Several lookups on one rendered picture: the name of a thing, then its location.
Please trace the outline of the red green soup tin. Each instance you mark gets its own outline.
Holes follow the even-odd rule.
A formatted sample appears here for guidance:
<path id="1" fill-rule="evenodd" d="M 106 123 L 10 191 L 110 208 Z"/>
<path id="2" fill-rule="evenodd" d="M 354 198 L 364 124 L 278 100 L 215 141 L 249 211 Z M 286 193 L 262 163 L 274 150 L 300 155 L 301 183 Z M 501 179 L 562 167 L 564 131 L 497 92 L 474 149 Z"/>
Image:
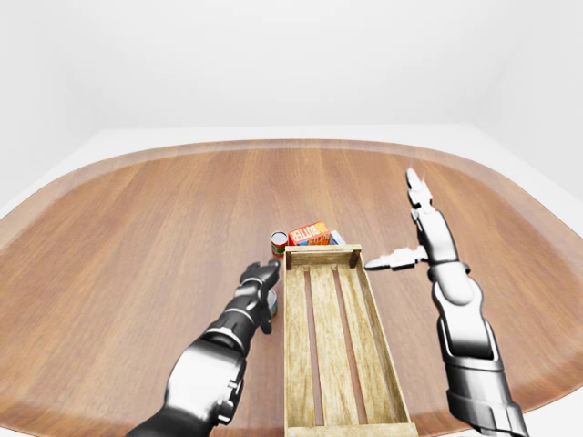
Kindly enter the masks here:
<path id="1" fill-rule="evenodd" d="M 275 231 L 270 236 L 270 242 L 272 255 L 276 258 L 282 258 L 289 242 L 288 234 L 281 230 Z"/>

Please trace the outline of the orange butter box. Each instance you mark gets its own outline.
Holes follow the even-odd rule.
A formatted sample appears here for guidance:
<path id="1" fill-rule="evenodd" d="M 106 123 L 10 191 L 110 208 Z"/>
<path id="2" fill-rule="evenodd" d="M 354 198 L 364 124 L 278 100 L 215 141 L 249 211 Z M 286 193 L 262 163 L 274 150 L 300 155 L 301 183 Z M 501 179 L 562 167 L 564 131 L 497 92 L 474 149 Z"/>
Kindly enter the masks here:
<path id="1" fill-rule="evenodd" d="M 329 245 L 331 231 L 322 222 L 315 222 L 289 232 L 290 246 Z"/>

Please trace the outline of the wooden slat tray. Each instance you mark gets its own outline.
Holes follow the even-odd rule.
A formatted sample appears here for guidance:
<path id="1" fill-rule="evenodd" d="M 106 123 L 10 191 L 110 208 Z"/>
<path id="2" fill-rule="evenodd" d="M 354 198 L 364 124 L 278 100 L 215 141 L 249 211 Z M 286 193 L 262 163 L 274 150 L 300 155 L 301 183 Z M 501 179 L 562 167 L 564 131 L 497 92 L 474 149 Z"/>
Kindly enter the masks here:
<path id="1" fill-rule="evenodd" d="M 419 437 L 361 250 L 285 250 L 285 437 Z"/>

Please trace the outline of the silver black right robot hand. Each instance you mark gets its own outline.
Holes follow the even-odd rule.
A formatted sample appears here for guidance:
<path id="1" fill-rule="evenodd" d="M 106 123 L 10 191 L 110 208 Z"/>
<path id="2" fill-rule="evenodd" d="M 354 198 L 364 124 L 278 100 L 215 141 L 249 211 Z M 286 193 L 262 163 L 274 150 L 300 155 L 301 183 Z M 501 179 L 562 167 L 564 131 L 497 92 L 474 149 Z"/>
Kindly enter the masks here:
<path id="1" fill-rule="evenodd" d="M 406 170 L 405 177 L 419 244 L 416 249 L 396 249 L 389 255 L 369 260 L 364 264 L 367 270 L 406 269 L 423 261 L 431 266 L 458 261 L 453 235 L 443 214 L 433 206 L 429 187 L 413 168 Z"/>

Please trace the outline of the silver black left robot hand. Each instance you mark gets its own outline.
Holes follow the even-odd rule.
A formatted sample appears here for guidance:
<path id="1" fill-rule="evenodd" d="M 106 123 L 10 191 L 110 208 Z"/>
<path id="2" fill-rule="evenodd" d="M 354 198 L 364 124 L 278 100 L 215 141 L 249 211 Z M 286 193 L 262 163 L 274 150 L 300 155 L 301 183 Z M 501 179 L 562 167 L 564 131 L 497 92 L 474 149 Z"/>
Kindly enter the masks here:
<path id="1" fill-rule="evenodd" d="M 269 290 L 274 290 L 280 278 L 281 262 L 271 259 L 267 264 L 259 262 L 250 264 L 240 275 L 240 285 L 228 304 L 228 309 L 235 309 L 246 314 L 255 328 L 264 334 L 272 332 L 272 317 L 268 308 Z"/>

